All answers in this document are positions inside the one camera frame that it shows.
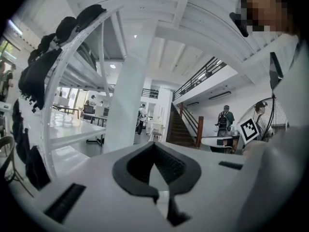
brown post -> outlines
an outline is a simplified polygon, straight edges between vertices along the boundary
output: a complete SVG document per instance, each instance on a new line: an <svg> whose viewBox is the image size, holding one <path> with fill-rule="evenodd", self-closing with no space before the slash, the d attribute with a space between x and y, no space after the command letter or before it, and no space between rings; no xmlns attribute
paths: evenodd
<svg viewBox="0 0 309 232"><path fill-rule="evenodd" d="M198 125L197 125L197 147L201 146L202 134L203 134L203 124L204 124L204 117L198 117Z"/></svg>
<svg viewBox="0 0 309 232"><path fill-rule="evenodd" d="M183 103L182 102L180 103L179 115L180 115L180 118L183 118Z"/></svg>

black rectangular strip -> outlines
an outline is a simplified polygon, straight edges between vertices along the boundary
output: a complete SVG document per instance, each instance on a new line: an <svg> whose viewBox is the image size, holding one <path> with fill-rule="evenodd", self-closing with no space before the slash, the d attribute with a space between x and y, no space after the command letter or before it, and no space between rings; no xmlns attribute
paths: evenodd
<svg viewBox="0 0 309 232"><path fill-rule="evenodd" d="M228 162L228 161L221 161L219 162L219 165L227 167L227 168L236 169L236 170L241 170L243 167L243 164L238 164L238 163L233 163L233 162Z"/></svg>
<svg viewBox="0 0 309 232"><path fill-rule="evenodd" d="M81 194L86 189L85 186L73 183L46 211L45 214L51 219L62 223L64 218L73 208Z"/></svg>

large fan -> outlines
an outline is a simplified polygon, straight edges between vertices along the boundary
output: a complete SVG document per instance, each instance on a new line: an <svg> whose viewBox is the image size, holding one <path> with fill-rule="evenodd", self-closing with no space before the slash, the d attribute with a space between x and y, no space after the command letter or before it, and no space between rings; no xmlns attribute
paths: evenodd
<svg viewBox="0 0 309 232"><path fill-rule="evenodd" d="M253 118L259 135L257 140L268 142L269 139L279 131L285 131L288 121L283 108L275 97L257 102L239 120L242 121Z"/></svg>

staircase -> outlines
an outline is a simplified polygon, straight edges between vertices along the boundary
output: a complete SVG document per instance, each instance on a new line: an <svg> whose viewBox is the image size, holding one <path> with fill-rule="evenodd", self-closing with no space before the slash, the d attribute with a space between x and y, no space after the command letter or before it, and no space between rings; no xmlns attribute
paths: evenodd
<svg viewBox="0 0 309 232"><path fill-rule="evenodd" d="M166 142L185 147L195 147L193 141L183 119L172 104L170 108L169 128Z"/></svg>

cap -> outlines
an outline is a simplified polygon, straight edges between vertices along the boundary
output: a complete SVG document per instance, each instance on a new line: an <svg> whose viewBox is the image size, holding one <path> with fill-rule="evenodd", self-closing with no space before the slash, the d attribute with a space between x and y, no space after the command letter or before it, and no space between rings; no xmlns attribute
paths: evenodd
<svg viewBox="0 0 309 232"><path fill-rule="evenodd" d="M258 112L261 107L266 107L266 105L262 101L260 101L257 104L255 104L254 107L255 107L255 111Z"/></svg>

